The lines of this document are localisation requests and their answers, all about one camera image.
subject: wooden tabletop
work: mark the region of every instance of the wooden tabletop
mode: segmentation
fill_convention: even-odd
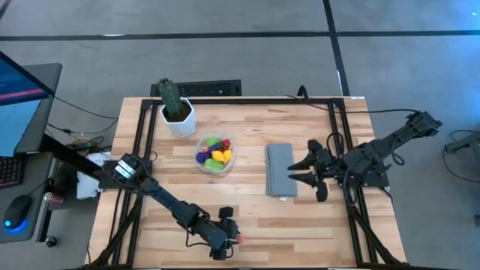
[[[141,100],[124,99],[112,159],[132,151]],[[363,99],[345,97],[345,102],[347,111],[367,109]],[[302,183],[297,183],[295,199],[282,201],[265,195],[265,146],[291,143],[294,160],[300,161],[307,154],[308,140],[324,144],[332,132],[328,112],[305,104],[194,105],[194,108],[196,132],[185,139],[172,135],[162,118],[157,117],[152,150],[158,153],[158,159],[153,163],[152,174],[174,196],[198,204],[214,218],[220,207],[232,206],[234,219],[246,241],[235,246],[233,258],[214,261],[209,258],[208,247],[185,247],[185,231],[162,205],[148,197],[142,207],[133,267],[356,265],[343,195],[332,179],[325,180],[329,194],[323,203],[316,201],[314,189]],[[352,114],[348,119],[355,145],[374,138],[368,114]],[[202,135],[209,133],[226,134],[235,142],[237,157],[229,173],[212,175],[196,167],[195,145]],[[378,188],[367,187],[364,192],[373,231],[394,256],[405,260],[390,199]],[[111,190],[101,195],[89,245],[92,259],[107,245],[116,194],[116,190]],[[358,231],[364,260],[368,261],[365,237]],[[121,262],[126,260],[128,234],[124,239]],[[190,243],[199,241],[198,235],[190,237]]]

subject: computer monitor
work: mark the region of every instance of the computer monitor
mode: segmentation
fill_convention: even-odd
[[[0,106],[48,98],[54,94],[52,89],[0,52]]]

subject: plastic bowl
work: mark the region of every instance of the plastic bowl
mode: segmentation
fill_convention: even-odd
[[[230,141],[230,149],[232,149],[232,157],[230,158],[230,161],[228,163],[224,164],[223,169],[221,170],[207,169],[203,166],[203,163],[199,163],[196,159],[197,153],[203,152],[203,147],[206,146],[207,140],[210,138],[220,138],[222,140],[228,139]],[[196,144],[195,153],[193,153],[193,161],[195,162],[196,166],[199,167],[204,172],[213,173],[213,174],[225,173],[228,169],[230,169],[230,167],[232,167],[236,157],[237,157],[237,148],[235,146],[235,143],[232,141],[232,139],[230,139],[228,136],[225,136],[223,134],[217,134],[217,133],[210,133],[203,136],[202,139],[200,139]]]

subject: potted cactus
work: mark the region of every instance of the potted cactus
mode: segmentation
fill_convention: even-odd
[[[178,137],[187,137],[195,132],[195,109],[186,97],[180,97],[177,85],[170,79],[162,78],[158,81],[157,90],[163,101],[160,114],[170,131]]]

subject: gray towel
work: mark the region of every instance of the gray towel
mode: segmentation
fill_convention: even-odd
[[[265,147],[267,185],[265,193],[271,197],[297,197],[297,183],[290,179],[287,167],[293,162],[293,149],[289,143]]]

